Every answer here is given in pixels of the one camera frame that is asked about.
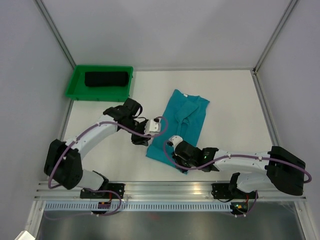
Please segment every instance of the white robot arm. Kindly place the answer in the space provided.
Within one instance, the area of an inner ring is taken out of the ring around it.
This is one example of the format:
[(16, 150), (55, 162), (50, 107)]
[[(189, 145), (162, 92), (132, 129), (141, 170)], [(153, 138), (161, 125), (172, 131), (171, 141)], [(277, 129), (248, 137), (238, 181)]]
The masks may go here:
[[(128, 98), (123, 105), (110, 107), (103, 112), (98, 121), (81, 134), (62, 142), (54, 140), (49, 147), (44, 172), (50, 176), (49, 184), (54, 179), (59, 186), (66, 189), (74, 187), (84, 188), (92, 191), (110, 190), (109, 180), (95, 171), (82, 168), (81, 160), (104, 138), (124, 129), (132, 133), (131, 141), (135, 145), (148, 146), (152, 137), (163, 134), (160, 119), (148, 120), (139, 117), (142, 106)], [(234, 174), (227, 189), (220, 188), (212, 192), (213, 197), (242, 199), (254, 191), (277, 188), (278, 190), (295, 196), (303, 194), (304, 174), (306, 164), (286, 151), (282, 147), (273, 146), (268, 152), (238, 153), (221, 150), (215, 147), (199, 149), (184, 141), (180, 136), (171, 137), (168, 145), (173, 147), (172, 160), (169, 160), (182, 171), (202, 170), (210, 171), (232, 171)], [(83, 198), (104, 198), (105, 195), (84, 195)]]

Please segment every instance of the green tray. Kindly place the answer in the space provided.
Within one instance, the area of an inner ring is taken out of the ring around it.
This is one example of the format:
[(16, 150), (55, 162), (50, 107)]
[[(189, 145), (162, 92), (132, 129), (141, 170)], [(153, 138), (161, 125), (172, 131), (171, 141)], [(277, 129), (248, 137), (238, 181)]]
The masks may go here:
[[(85, 72), (127, 72), (127, 86), (87, 87)], [(124, 102), (130, 91), (134, 68), (132, 66), (77, 65), (74, 69), (65, 95), (73, 100)]]

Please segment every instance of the teal cloth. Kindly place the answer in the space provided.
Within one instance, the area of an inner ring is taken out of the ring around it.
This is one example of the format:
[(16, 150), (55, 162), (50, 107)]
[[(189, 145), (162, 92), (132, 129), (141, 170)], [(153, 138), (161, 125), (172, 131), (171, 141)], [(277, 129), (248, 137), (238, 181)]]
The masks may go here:
[[(167, 131), (153, 139), (152, 144), (146, 151), (146, 156), (162, 163), (175, 167), (166, 157), (163, 151), (164, 141), (173, 135), (179, 135), (192, 146), (196, 146), (206, 117), (206, 108), (209, 104), (207, 99), (200, 96), (185, 96), (175, 89), (166, 106), (163, 116), (168, 120)], [(161, 120), (161, 130), (165, 128), (165, 122)], [(169, 156), (173, 148), (166, 146)]]

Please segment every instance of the purple cable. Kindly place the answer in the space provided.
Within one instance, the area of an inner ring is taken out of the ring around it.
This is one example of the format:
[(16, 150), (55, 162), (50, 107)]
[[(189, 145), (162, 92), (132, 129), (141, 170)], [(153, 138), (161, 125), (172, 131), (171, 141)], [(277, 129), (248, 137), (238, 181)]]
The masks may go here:
[[(158, 116), (156, 117), (156, 119), (162, 119), (164, 120), (165, 122), (165, 127), (164, 129), (159, 132), (158, 134), (156, 135), (144, 135), (144, 134), (141, 134), (139, 132), (136, 132), (136, 131), (133, 131), (129, 128), (127, 128), (126, 126), (123, 126), (117, 122), (114, 122), (114, 121), (102, 121), (100, 122), (99, 124), (94, 124), (92, 126), (90, 126), (89, 128), (87, 128), (86, 130), (84, 130), (77, 138), (76, 138), (76, 141), (79, 141), (85, 134), (87, 134), (88, 132), (90, 132), (92, 129), (98, 127), (98, 126), (101, 126), (102, 124), (112, 124), (112, 125), (117, 125), (118, 127), (126, 130), (127, 132), (129, 133), (132, 133), (132, 134), (135, 134), (137, 136), (140, 136), (140, 137), (145, 137), (145, 138), (156, 138), (156, 137), (159, 137), (161, 136), (162, 134), (164, 134), (167, 129), (168, 129), (168, 120), (164, 117), (164, 116)], [(61, 154), (61, 156), (59, 157), (58, 161), (56, 162), (50, 176), (49, 176), (49, 180), (48, 180), (48, 188), (49, 189), (55, 189), (55, 188), (58, 188), (61, 186), (61, 184), (57, 184), (57, 185), (54, 185), (52, 186), (51, 183), (52, 183), (52, 180), (54, 178), (54, 175), (57, 171), (57, 168), (59, 166), (59, 164), (61, 163), (61, 161), (64, 159), (64, 156), (67, 154), (67, 152), (69, 151), (69, 149), (75, 144), (76, 142), (75, 141), (72, 141), (67, 147), (66, 149), (63, 151), (63, 153)], [(89, 189), (89, 188), (86, 188), (87, 190), (93, 192), (93, 193), (112, 193), (114, 195), (116, 195), (116, 197), (119, 199), (119, 205), (116, 207), (115, 210), (113, 210), (112, 212), (107, 212), (105, 214), (100, 214), (100, 216), (110, 216), (112, 214), (115, 214), (119, 208), (121, 207), (121, 197), (119, 196), (119, 194), (117, 194), (115, 191), (110, 191), (110, 190), (93, 190), (93, 189)], [(76, 217), (76, 216), (83, 216), (83, 215), (88, 215), (88, 214), (91, 214), (91, 213), (78, 213), (78, 214), (74, 214), (74, 215), (70, 215), (68, 217)], [(48, 217), (45, 212), (44, 212), (44, 217), (47, 218), (48, 220), (60, 220), (60, 219), (65, 219), (66, 217), (62, 217), (62, 218), (50, 218)]]
[[(122, 204), (122, 200), (121, 200), (121, 197), (119, 196), (118, 193), (116, 193), (115, 191), (110, 191), (110, 190), (92, 190), (92, 189), (89, 189), (89, 188), (86, 188), (86, 190), (89, 190), (93, 193), (112, 193), (114, 195), (116, 195), (116, 197), (119, 199), (119, 204), (118, 206), (116, 207), (115, 210), (111, 211), (111, 212), (106, 212), (104, 214), (95, 214), (96, 216), (99, 215), (99, 216), (110, 216), (110, 215), (113, 215), (115, 214), (119, 208), (121, 207), (121, 204)], [(43, 212), (43, 215), (46, 219), (48, 220), (51, 220), (51, 221), (57, 221), (57, 220), (62, 220), (62, 219), (67, 219), (67, 218), (71, 218), (71, 217), (78, 217), (78, 216), (86, 216), (86, 215), (91, 215), (91, 213), (89, 212), (81, 212), (81, 213), (76, 213), (76, 214), (72, 214), (72, 215), (68, 215), (68, 216), (63, 216), (63, 217), (57, 217), (57, 218), (52, 218), (52, 217), (49, 217), (46, 213), (46, 211)]]
[(213, 164), (213, 163), (216, 162), (216, 161), (219, 161), (219, 160), (228, 158), (227, 155), (225, 155), (225, 156), (220, 156), (220, 157), (218, 157), (218, 158), (216, 158), (216, 159), (213, 159), (213, 160), (211, 160), (211, 161), (208, 161), (207, 163), (205, 163), (205, 164), (203, 164), (203, 165), (201, 165), (201, 166), (197, 166), (197, 167), (185, 167), (185, 166), (181, 166), (181, 165), (177, 164), (174, 160), (172, 160), (171, 157), (168, 155), (168, 153), (167, 153), (167, 151), (166, 151), (166, 145), (167, 145), (168, 142), (169, 142), (169, 141), (164, 141), (164, 143), (163, 143), (163, 152), (164, 152), (164, 155), (166, 156), (166, 158), (167, 158), (172, 164), (174, 164), (176, 167), (178, 167), (178, 168), (180, 168), (180, 169), (183, 169), (183, 170), (199, 170), (199, 169), (202, 169), (202, 168), (204, 168), (204, 167), (206, 167), (206, 166), (208, 166), (208, 165)]
[[(197, 167), (185, 167), (185, 166), (181, 166), (179, 164), (177, 164), (174, 160), (171, 159), (171, 157), (169, 157), (167, 151), (166, 151), (166, 144), (168, 143), (168, 141), (165, 141), (163, 143), (163, 152), (166, 156), (166, 158), (172, 163), (174, 164), (176, 167), (180, 168), (180, 169), (183, 169), (183, 170), (199, 170), (199, 169), (202, 169), (208, 165), (211, 165), (213, 163), (215, 163), (216, 161), (219, 161), (219, 160), (222, 160), (222, 159), (226, 159), (226, 158), (248, 158), (248, 159), (255, 159), (255, 160), (258, 160), (257, 156), (251, 156), (251, 155), (242, 155), (242, 154), (234, 154), (234, 155), (230, 155), (230, 156), (220, 156), (216, 159), (213, 159), (211, 161), (208, 161), (207, 163), (201, 165), (201, 166), (197, 166)], [(276, 158), (270, 158), (270, 157), (262, 157), (262, 160), (267, 160), (267, 161), (272, 161), (272, 162), (277, 162), (277, 163), (280, 163), (280, 164), (284, 164), (284, 165), (288, 165), (292, 168), (295, 168), (301, 172), (303, 172), (305, 175), (308, 176), (308, 180), (305, 180), (304, 183), (307, 184), (307, 183), (310, 183), (311, 180), (312, 180), (312, 176), (309, 172), (307, 172), (305, 169), (299, 167), (299, 166), (296, 166), (290, 162), (286, 162), (286, 161), (283, 161), (283, 160), (279, 160), (279, 159), (276, 159)]]
[(256, 205), (257, 199), (258, 199), (258, 191), (256, 190), (256, 191), (255, 191), (254, 202), (253, 202), (252, 206), (250, 207), (250, 209), (249, 209), (246, 213), (244, 213), (244, 214), (242, 214), (242, 215), (237, 215), (237, 216), (238, 216), (238, 217), (244, 217), (245, 215), (248, 215), (248, 214), (252, 211), (252, 209), (254, 208), (254, 206)]
[[(136, 132), (136, 131), (133, 131), (133, 130), (127, 128), (126, 126), (123, 126), (123, 125), (121, 125), (121, 124), (119, 124), (119, 123), (117, 123), (117, 122), (114, 122), (114, 121), (102, 121), (102, 122), (100, 122), (100, 126), (101, 126), (102, 124), (117, 125), (118, 127), (126, 130), (127, 132), (132, 133), (132, 134), (135, 134), (135, 135), (137, 135), (137, 136), (145, 137), (145, 138), (156, 138), (156, 137), (159, 137), (159, 136), (161, 136), (162, 134), (164, 134), (164, 133), (167, 131), (167, 129), (168, 129), (168, 120), (167, 120), (164, 116), (158, 116), (158, 117), (156, 117), (156, 119), (163, 119), (163, 120), (165, 121), (165, 127), (164, 127), (163, 131), (161, 131), (161, 132), (159, 132), (158, 134), (153, 135), (153, 136), (152, 136), (152, 135), (143, 135), (143, 134), (141, 134), (141, 133), (138, 133), (138, 132)], [(95, 125), (90, 126), (88, 129), (84, 130), (84, 131), (76, 138), (76, 141), (79, 141), (85, 134), (87, 134), (87, 133), (90, 132), (92, 129), (94, 129), (94, 128), (98, 127), (98, 126), (99, 126), (98, 124), (95, 124)], [(67, 154), (67, 152), (69, 151), (69, 149), (70, 149), (74, 144), (75, 144), (75, 142), (72, 141), (72, 142), (66, 147), (66, 149), (63, 151), (63, 153), (62, 153), (61, 156), (59, 157), (58, 161), (56, 162), (56, 164), (55, 164), (55, 166), (54, 166), (54, 168), (53, 168), (53, 170), (52, 170), (52, 172), (51, 172), (51, 174), (50, 174), (49, 180), (48, 180), (48, 188), (49, 188), (49, 189), (55, 189), (55, 188), (61, 186), (61, 184), (57, 184), (57, 185), (51, 186), (51, 182), (52, 182), (52, 180), (53, 180), (53, 178), (54, 178), (54, 175), (55, 175), (55, 173), (56, 173), (56, 171), (57, 171), (57, 168), (58, 168), (59, 164), (61, 163), (61, 161), (63, 160), (64, 156)]]

